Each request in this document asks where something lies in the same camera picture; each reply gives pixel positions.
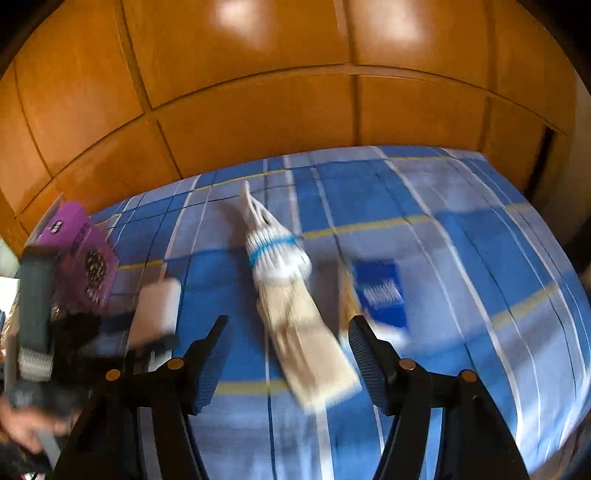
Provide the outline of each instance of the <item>yellow line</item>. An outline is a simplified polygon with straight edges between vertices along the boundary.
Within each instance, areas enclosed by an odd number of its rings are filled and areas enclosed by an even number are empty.
[[[219,183],[212,183],[211,185],[204,185],[203,187],[199,187],[198,189],[191,190],[189,193],[199,192],[200,190],[205,190],[205,189],[208,189],[209,187],[219,187],[220,185],[226,185],[228,183],[233,183],[234,181],[250,180],[250,179],[255,179],[257,177],[265,177],[265,176],[271,175],[273,173],[280,173],[280,172],[284,172],[284,171],[285,171],[285,169],[281,168],[280,170],[271,170],[271,171],[264,171],[262,173],[254,173],[252,175],[245,175],[244,177],[237,177],[235,179],[224,180]]]
[[[529,203],[527,202],[521,202],[521,203],[511,203],[510,205],[507,205],[508,208],[513,208],[513,210],[529,210],[530,208],[533,208]]]
[[[220,382],[216,395],[267,395],[284,393],[289,390],[285,380],[265,380],[252,382]]]
[[[333,228],[325,228],[323,230],[312,230],[305,232],[302,236],[305,239],[318,238],[320,236],[337,235],[339,233],[360,232],[362,230],[376,230],[379,228],[387,228],[396,225],[403,225],[405,223],[428,222],[430,218],[427,215],[411,215],[409,217],[390,218],[388,220],[377,220],[375,222],[353,223],[352,225],[343,225]]]
[[[102,222],[96,223],[95,226],[101,226],[109,222],[111,218],[119,218],[121,216],[120,213],[114,213],[111,217],[107,218],[107,220],[103,220]]]
[[[232,179],[232,180],[228,180],[228,181],[223,181],[221,183],[216,183],[213,186],[223,185],[225,183],[230,183],[232,181],[237,181],[237,180],[247,180],[247,179],[251,179],[254,177],[261,177],[264,175],[269,175],[270,173],[276,173],[276,172],[282,172],[282,171],[285,171],[285,170],[273,170],[273,171],[265,172],[265,173],[256,173],[254,175],[248,175],[245,177],[240,177],[238,179]],[[209,186],[200,187],[196,190],[201,190],[201,189],[206,189],[206,188],[209,188]],[[514,203],[514,204],[506,205],[506,206],[512,207],[515,210],[522,210],[522,209],[526,209],[526,208],[531,207],[531,205],[527,202]],[[364,231],[364,230],[376,230],[379,228],[387,228],[387,227],[396,226],[396,225],[403,225],[404,223],[410,223],[412,225],[415,225],[416,223],[428,222],[428,221],[430,221],[430,218],[427,215],[411,215],[409,217],[391,218],[388,220],[378,220],[376,222],[353,223],[351,225],[343,225],[340,227],[336,227],[334,229],[325,228],[323,230],[312,230],[310,232],[303,233],[302,237],[304,239],[311,239],[311,238],[318,238],[321,236],[337,235],[339,233],[360,232],[360,231]],[[120,265],[119,270],[133,270],[134,268],[144,268],[144,267],[149,267],[150,265],[160,265],[162,263],[163,263],[163,260],[154,260],[153,262],[149,262],[147,264],[139,264],[138,263],[138,264],[132,264],[132,265]]]
[[[120,265],[117,270],[134,270],[136,268],[152,267],[153,265],[162,265],[164,260],[152,260],[148,263],[134,263],[130,265]]]
[[[542,287],[533,295],[529,296],[528,298],[522,300],[519,303],[516,303],[508,310],[493,315],[491,317],[493,326],[495,327],[495,329],[500,329],[510,324],[513,318],[515,318],[515,320],[520,320],[524,318],[525,316],[533,312],[536,307],[542,305],[546,300],[548,300],[548,296],[554,295],[556,294],[556,292],[558,292],[558,287],[556,283],[551,283],[546,287]]]

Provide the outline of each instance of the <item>blue plaid bedsheet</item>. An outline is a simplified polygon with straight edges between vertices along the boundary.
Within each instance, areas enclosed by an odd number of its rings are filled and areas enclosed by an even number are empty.
[[[121,261],[109,314],[133,309],[143,285],[178,278],[176,355],[230,316],[232,352],[193,422],[212,479],[370,479],[391,425],[366,391],[318,414],[290,394],[256,312],[245,179],[302,240],[335,333],[339,257],[395,259],[413,336],[400,354],[444,374],[474,369],[530,471],[559,448],[587,411],[591,314],[542,218],[478,153],[338,148],[222,168],[93,216]],[[421,479],[434,475],[440,426],[433,410]]]

